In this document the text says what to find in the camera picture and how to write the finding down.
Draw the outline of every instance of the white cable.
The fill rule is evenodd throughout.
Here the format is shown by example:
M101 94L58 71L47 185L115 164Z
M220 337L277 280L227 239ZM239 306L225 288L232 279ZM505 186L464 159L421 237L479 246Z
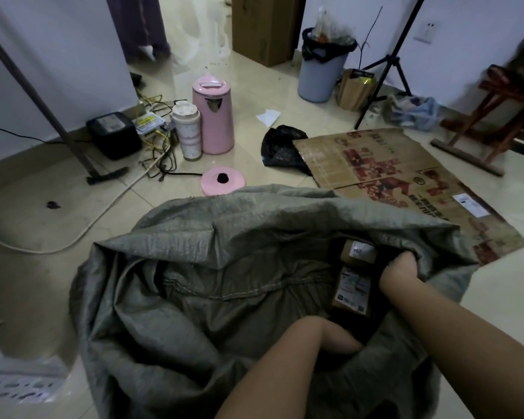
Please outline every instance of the white cable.
M132 182L129 186L127 186L124 190L122 190L119 195L114 197L112 202L109 203L105 207L105 209L103 209L103 211L101 211L101 213L99 213L98 216L95 219L93 219L89 223L89 225L87 225L84 228L84 230L82 232L80 232L79 235L72 242L70 242L69 244L67 244L67 245L65 245L65 246L63 246L61 248L57 248L56 250L49 250L49 251L28 250L26 248L14 247L12 245L6 244L5 242L3 242L1 240L0 240L0 245L3 246L3 247L9 248L10 250L19 251L20 253L27 253L27 254L53 254L53 253L58 253L59 251L66 250L67 248L70 248L71 246L76 244L80 239L83 238L83 236L91 229L91 227L93 225L95 225L95 223L113 206L113 204L115 204L118 201L118 199L120 197L124 196L126 194L126 192L130 188L132 188L140 179L142 179L144 176L146 176L151 171L151 169L153 169L157 165L157 162L159 162L161 159L163 159L165 157L165 155L168 153L168 151L170 149L171 149L171 146L169 145L167 150L165 150L165 152L162 155L160 155L157 159L155 159L155 161L151 164L151 166L142 175L140 175L134 182Z

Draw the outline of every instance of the forearm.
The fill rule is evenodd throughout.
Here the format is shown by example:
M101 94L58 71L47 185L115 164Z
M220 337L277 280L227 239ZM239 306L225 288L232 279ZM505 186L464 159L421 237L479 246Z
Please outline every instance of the forearm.
M308 388L320 350L321 331L310 318L295 322L239 382L217 419L305 416Z
M418 279L383 291L476 417L524 417L524 346Z

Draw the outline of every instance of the brown paper bag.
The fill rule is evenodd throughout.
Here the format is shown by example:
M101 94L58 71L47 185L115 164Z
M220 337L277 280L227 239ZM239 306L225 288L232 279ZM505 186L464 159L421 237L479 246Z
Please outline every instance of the brown paper bag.
M361 108L374 88L374 74L364 70L347 69L342 77L336 101L344 110Z

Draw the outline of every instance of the electrical outlet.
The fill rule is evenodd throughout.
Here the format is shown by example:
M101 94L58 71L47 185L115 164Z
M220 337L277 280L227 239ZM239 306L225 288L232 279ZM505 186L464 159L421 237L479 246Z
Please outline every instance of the electrical outlet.
M435 38L437 29L439 29L438 22L434 22L432 20L423 22L417 30L413 39L425 42L426 44L431 44L433 42L433 38Z

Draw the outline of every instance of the black trash bag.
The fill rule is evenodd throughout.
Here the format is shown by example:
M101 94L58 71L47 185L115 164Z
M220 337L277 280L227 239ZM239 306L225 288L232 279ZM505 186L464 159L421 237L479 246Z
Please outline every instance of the black trash bag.
M328 63L330 60L351 53L357 48L357 41L355 40L351 45L339 45L332 42L315 41L309 36L313 29L314 28L307 28L303 31L303 48L301 49L301 53L303 59L306 61L314 59L321 63ZM324 51L325 54L319 54L319 51Z
M276 129L270 128L262 140L262 163L264 163L264 166L296 168L308 176L312 176L307 163L293 145L294 140L307 138L306 133L292 126L280 125Z

